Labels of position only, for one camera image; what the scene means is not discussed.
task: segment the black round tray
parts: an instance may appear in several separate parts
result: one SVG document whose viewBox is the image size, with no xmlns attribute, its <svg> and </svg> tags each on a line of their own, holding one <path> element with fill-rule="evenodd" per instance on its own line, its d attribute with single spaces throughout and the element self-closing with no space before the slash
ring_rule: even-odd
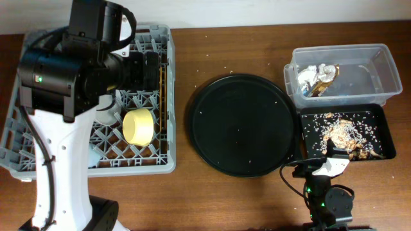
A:
<svg viewBox="0 0 411 231">
<path fill-rule="evenodd" d="M 298 147 L 294 104 L 275 84 L 249 74 L 221 78 L 204 87 L 188 114 L 197 153 L 232 176 L 265 175 Z"/>
</svg>

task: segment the white wall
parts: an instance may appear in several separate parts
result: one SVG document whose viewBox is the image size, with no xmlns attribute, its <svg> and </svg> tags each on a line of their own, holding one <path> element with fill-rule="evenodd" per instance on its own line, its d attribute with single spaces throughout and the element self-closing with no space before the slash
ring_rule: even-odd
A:
<svg viewBox="0 0 411 231">
<path fill-rule="evenodd" d="M 411 19 L 411 0 L 112 0 L 138 23 L 206 28 Z M 0 34 L 68 24 L 71 0 L 0 0 Z"/>
</svg>

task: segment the transparent storage bin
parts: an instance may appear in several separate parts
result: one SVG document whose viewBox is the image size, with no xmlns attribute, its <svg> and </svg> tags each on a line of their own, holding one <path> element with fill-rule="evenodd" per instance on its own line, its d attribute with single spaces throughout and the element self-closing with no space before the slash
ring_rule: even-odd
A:
<svg viewBox="0 0 411 231">
<path fill-rule="evenodd" d="M 297 76 L 309 65 L 340 66 L 340 74 L 320 97 L 306 97 Z M 298 109 L 335 105 L 377 103 L 403 90 L 391 52 L 385 44 L 297 48 L 291 64 L 284 67 L 287 94 Z"/>
</svg>

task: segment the plastic crate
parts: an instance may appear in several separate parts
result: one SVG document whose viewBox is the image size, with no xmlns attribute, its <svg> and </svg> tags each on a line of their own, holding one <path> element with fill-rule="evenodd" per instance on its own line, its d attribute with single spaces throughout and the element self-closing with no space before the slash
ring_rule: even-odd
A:
<svg viewBox="0 0 411 231">
<path fill-rule="evenodd" d="M 96 167 L 89 168 L 89 177 L 170 173 L 175 169 L 173 38 L 169 27 L 163 25 L 138 26 L 136 32 L 135 43 L 130 45 L 130 52 L 155 51 L 159 54 L 162 71 L 167 73 L 166 83 L 163 80 L 162 84 L 166 87 L 166 102 L 164 102 L 164 96 L 160 99 L 158 90 L 153 92 L 120 90 L 116 100 L 123 107 L 123 111 L 137 108 L 150 110 L 155 118 L 155 137 L 147 147 L 128 144 L 121 132 L 121 115 L 124 113 L 116 115 L 119 122 L 112 126 L 94 123 L 90 143 L 95 145 L 93 149 L 101 156 L 101 159 Z M 42 33 L 45 31 L 27 35 L 24 44 L 29 44 L 33 38 Z M 0 166 L 8 169 L 14 178 L 32 181 L 36 178 L 33 137 L 16 105 L 18 85 L 19 80 L 16 77 L 0 142 Z M 159 111 L 161 103 L 163 106 L 167 105 L 165 116 Z M 167 118 L 163 126 L 163 129 L 166 128 L 166 133 L 159 132 L 160 115 Z"/>
</svg>

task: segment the wooden table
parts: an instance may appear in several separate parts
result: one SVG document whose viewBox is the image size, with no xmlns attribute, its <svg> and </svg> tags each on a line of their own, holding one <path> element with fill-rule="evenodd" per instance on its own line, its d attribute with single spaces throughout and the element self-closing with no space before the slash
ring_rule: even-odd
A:
<svg viewBox="0 0 411 231">
<path fill-rule="evenodd" d="M 333 180 L 356 191 L 352 225 L 379 230 L 411 227 L 411 21 L 310 24 L 173 30 L 177 77 L 177 168 L 168 175 L 91 178 L 90 194 L 116 200 L 119 219 L 133 230 L 247 230 L 310 222 L 303 200 L 278 171 L 261 178 L 235 178 L 208 166 L 195 153 L 184 129 L 184 112 L 207 80 L 250 73 L 284 88 L 283 68 L 297 47 L 337 44 L 388 45 L 404 91 L 387 101 L 397 157 L 353 163 Z M 4 123 L 22 36 L 0 36 L 0 124 Z M 284 174 L 302 189 L 303 181 Z M 0 170 L 0 229 L 16 230 L 35 208 L 35 182 L 22 183 Z"/>
</svg>

